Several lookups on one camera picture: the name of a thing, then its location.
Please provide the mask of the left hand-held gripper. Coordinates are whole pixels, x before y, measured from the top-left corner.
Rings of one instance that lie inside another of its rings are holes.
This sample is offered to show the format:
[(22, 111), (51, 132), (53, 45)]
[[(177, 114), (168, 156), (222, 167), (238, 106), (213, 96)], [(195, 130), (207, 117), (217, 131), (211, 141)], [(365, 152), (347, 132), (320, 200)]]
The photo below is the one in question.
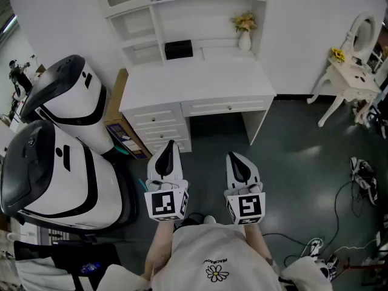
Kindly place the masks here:
[(151, 157), (147, 164), (147, 175), (145, 184), (148, 191), (144, 197), (149, 218), (158, 222), (184, 219), (189, 200), (189, 183), (183, 179), (180, 151), (174, 140), (163, 144)]

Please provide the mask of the person's left forearm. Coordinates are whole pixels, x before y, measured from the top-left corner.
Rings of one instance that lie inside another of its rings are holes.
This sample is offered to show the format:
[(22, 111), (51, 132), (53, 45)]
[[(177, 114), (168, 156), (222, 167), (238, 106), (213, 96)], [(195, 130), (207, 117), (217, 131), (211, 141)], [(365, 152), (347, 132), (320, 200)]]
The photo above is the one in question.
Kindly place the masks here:
[(144, 273), (142, 274), (142, 277), (148, 281), (151, 281), (166, 266), (172, 255), (174, 226), (173, 221), (160, 222), (157, 226), (145, 259)]

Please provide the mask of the person's right forearm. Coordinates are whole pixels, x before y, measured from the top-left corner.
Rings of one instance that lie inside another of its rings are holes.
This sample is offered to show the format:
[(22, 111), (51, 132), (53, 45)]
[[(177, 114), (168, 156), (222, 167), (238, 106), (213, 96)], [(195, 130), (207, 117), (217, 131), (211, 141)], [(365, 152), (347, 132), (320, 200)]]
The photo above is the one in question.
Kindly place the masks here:
[(270, 266), (274, 266), (275, 262), (259, 229), (259, 225), (245, 224), (244, 231), (246, 234), (246, 241), (248, 245), (259, 255), (261, 255), (269, 263)]

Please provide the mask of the white desk with hutch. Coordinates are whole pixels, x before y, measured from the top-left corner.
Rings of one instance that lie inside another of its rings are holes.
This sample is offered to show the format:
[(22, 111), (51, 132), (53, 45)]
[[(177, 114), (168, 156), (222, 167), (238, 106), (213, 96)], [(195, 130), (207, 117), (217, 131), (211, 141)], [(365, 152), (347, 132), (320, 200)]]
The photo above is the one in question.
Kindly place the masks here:
[[(120, 111), (134, 131), (185, 124), (191, 142), (190, 120), (202, 116), (185, 117), (182, 103), (273, 101), (275, 90), (259, 62), (267, 1), (150, 0), (147, 6), (105, 18), (129, 74)], [(245, 12), (252, 12), (257, 24), (250, 31), (249, 52), (239, 49), (242, 32), (231, 22)], [(188, 39), (192, 57), (166, 60), (165, 43)], [(129, 115), (146, 110), (173, 110), (179, 121), (137, 128)], [(249, 144), (268, 111), (233, 112), (241, 114)]]

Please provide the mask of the white and black robot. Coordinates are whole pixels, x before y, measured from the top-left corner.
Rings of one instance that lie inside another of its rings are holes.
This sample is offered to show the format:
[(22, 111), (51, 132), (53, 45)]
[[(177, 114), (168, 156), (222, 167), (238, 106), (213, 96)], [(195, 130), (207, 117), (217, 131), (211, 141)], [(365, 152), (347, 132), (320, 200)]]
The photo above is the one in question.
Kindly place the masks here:
[(110, 162), (50, 121), (37, 120), (7, 147), (0, 208), (32, 224), (93, 232), (119, 221), (124, 200)]
[(50, 66), (28, 94), (24, 123), (46, 119), (104, 155), (114, 149), (104, 117), (110, 99), (106, 86), (85, 58), (70, 55)]

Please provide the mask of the person's white shirt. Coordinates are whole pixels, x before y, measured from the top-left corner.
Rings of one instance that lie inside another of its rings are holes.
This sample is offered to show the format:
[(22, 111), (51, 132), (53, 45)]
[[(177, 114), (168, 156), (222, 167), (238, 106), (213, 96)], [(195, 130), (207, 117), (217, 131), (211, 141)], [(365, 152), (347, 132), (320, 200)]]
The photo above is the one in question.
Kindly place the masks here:
[(333, 291), (333, 287), (311, 257), (279, 270), (248, 245), (244, 226), (216, 223), (174, 228), (172, 255), (151, 281), (112, 265), (97, 291)]

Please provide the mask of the flat cardboard box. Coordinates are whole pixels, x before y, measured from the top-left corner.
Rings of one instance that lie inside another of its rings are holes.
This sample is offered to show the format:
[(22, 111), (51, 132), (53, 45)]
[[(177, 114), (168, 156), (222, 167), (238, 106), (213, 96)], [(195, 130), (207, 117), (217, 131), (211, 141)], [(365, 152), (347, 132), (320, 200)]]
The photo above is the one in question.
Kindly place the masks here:
[(125, 116), (119, 111), (127, 79), (127, 70), (121, 69), (116, 77), (111, 98), (108, 102), (104, 124), (112, 138), (118, 141), (126, 152), (136, 159), (149, 159), (152, 154), (140, 140)]

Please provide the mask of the white power strip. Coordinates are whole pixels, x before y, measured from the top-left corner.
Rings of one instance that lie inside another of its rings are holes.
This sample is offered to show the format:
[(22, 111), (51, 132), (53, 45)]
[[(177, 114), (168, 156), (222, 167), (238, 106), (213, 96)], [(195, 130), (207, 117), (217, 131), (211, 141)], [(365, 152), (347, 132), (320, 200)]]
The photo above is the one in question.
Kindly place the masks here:
[(300, 255), (300, 258), (304, 256), (310, 256), (312, 258), (317, 259), (319, 251), (323, 247), (323, 244), (324, 240), (322, 238), (312, 238), (305, 246), (304, 250)]

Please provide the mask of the black box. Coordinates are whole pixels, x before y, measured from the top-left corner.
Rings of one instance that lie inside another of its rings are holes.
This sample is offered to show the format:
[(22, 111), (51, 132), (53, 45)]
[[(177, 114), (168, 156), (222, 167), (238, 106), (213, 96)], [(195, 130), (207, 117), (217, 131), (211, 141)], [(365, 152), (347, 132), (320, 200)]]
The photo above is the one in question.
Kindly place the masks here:
[(193, 56), (192, 41), (182, 40), (167, 42), (164, 46), (166, 60), (189, 58)]

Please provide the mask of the black and white tool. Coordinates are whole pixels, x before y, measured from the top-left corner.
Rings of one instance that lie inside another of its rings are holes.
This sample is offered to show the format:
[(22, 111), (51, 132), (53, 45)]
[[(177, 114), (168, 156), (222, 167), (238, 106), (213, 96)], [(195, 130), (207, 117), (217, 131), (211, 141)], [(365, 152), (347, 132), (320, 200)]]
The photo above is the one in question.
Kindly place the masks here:
[(350, 168), (352, 180), (355, 181), (363, 190), (366, 190), (373, 205), (378, 202), (378, 181), (371, 165), (364, 159), (358, 159), (355, 156), (350, 158)]

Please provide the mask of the white dressing table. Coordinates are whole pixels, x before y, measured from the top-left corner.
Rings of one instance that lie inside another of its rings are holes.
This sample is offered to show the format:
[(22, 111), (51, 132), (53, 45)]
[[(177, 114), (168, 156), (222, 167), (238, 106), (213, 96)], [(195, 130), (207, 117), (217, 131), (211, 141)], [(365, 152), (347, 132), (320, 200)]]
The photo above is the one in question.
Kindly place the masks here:
[(313, 96), (307, 99), (308, 104), (315, 102), (325, 82), (329, 82), (335, 91), (335, 100), (318, 121), (318, 127), (323, 127), (326, 120), (344, 101), (354, 100), (366, 102), (361, 110), (356, 112), (354, 119), (356, 124), (363, 124), (370, 106), (381, 92), (380, 87), (374, 81), (372, 74), (368, 73), (364, 67), (354, 62), (340, 63), (333, 58), (329, 58), (328, 61), (329, 66), (313, 89)]

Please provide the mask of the sunflower bunch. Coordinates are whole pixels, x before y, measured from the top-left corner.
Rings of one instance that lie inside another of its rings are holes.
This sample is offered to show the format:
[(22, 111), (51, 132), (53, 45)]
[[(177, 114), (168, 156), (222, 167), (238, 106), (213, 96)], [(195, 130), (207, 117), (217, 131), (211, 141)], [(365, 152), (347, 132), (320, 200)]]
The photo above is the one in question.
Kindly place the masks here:
[(331, 48), (330, 49), (330, 59), (333, 61), (338, 62), (339, 64), (342, 64), (346, 61), (346, 57), (344, 52), (339, 48)]

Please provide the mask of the yellow orange flower bouquet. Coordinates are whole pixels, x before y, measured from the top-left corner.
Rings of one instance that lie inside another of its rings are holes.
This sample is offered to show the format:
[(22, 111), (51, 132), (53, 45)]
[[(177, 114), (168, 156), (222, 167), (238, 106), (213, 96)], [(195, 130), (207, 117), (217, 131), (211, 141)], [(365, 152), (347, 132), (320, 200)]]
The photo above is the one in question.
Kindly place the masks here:
[(250, 32), (257, 28), (255, 16), (252, 12), (245, 12), (231, 19), (236, 32)]

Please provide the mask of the white cloth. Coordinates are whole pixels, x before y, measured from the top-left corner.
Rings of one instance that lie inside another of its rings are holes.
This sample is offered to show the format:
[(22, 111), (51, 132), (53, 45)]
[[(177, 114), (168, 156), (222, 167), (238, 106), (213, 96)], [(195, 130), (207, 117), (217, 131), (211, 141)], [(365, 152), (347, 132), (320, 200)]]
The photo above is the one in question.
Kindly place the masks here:
[(75, 291), (71, 274), (51, 257), (16, 261), (16, 269), (26, 291)]

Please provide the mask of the white oval mirror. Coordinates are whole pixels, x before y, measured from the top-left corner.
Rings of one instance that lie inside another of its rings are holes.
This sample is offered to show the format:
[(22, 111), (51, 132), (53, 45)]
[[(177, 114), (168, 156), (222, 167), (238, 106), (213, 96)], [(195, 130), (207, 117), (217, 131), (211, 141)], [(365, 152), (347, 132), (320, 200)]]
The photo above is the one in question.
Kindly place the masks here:
[(371, 71), (371, 68), (367, 66), (367, 61), (375, 46), (377, 34), (377, 22), (374, 15), (370, 12), (360, 14), (354, 20), (340, 47), (345, 56), (344, 65), (356, 65), (356, 62), (359, 61), (360, 66)]

